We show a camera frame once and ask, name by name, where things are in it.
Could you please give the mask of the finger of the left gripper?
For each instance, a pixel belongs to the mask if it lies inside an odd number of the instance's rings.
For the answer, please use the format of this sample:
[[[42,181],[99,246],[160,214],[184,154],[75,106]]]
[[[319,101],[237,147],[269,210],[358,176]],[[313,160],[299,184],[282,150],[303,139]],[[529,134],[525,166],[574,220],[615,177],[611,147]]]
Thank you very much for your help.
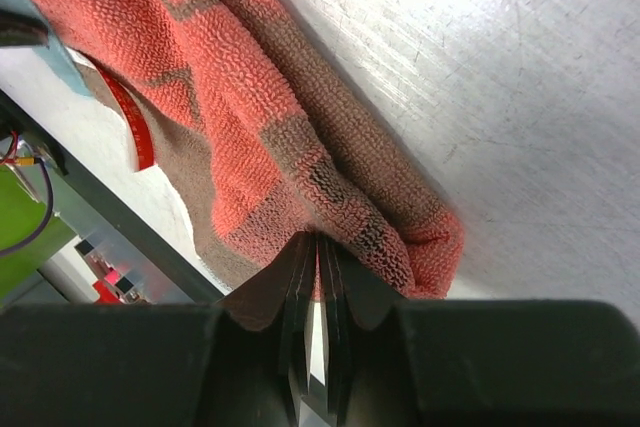
[[[0,45],[2,47],[47,47],[49,45],[48,29],[39,20],[2,10]]]

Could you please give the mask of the orange brown bear towel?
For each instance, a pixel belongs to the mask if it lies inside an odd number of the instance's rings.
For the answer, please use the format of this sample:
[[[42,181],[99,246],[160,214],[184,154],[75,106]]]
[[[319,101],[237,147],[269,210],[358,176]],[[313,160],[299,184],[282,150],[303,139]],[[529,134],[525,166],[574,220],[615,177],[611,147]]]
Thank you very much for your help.
[[[463,229],[279,0],[1,0],[76,93],[139,112],[195,249],[239,286],[297,232],[401,294],[447,295]]]

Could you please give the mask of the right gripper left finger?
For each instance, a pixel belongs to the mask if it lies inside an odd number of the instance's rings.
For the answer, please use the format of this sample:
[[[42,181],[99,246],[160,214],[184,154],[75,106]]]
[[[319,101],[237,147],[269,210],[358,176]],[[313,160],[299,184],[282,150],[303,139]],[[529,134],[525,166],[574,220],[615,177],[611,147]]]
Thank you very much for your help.
[[[214,304],[1,313],[5,426],[295,426],[307,393],[316,238]]]

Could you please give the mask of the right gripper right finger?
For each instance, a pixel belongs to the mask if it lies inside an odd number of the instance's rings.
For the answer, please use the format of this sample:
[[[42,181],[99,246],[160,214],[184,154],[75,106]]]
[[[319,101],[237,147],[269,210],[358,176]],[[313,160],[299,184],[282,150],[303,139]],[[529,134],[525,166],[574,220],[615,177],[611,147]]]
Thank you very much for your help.
[[[582,300],[409,300],[317,241],[340,426],[635,426],[639,333]]]

